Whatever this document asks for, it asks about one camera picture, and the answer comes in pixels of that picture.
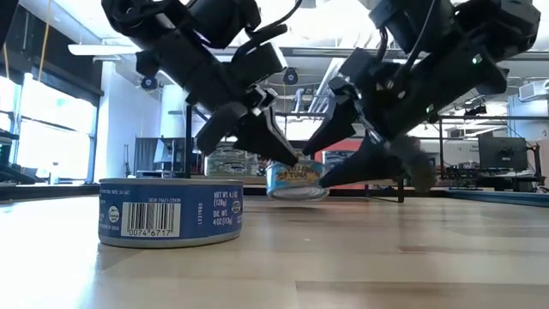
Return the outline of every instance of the table surface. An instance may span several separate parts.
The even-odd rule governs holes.
[[[0,207],[0,308],[547,308],[549,209],[247,198],[240,238],[97,239],[97,197]]]

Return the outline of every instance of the can label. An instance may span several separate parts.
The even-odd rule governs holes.
[[[323,172],[324,166],[316,161],[300,161],[293,167],[274,164],[267,172],[268,191],[316,185]]]
[[[99,234],[199,239],[242,228],[241,185],[101,184]]]

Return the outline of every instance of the security camera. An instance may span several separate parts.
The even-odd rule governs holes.
[[[284,73],[284,84],[288,86],[292,86],[298,83],[299,77],[298,72],[295,70],[295,68],[288,68],[286,70],[286,73]]]
[[[144,76],[141,80],[141,88],[145,90],[156,90],[156,88],[158,88],[158,80],[154,76]]]

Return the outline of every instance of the blue label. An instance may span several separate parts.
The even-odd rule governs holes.
[[[119,239],[199,239],[242,228],[241,185],[100,186],[99,234]]]

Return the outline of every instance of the blue tuna can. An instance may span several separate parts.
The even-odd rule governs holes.
[[[293,201],[326,197],[329,190],[318,184],[324,173],[324,165],[313,160],[301,160],[294,167],[274,163],[267,167],[267,195]]]
[[[237,238],[243,186],[237,180],[103,179],[100,241],[131,248],[178,248]]]

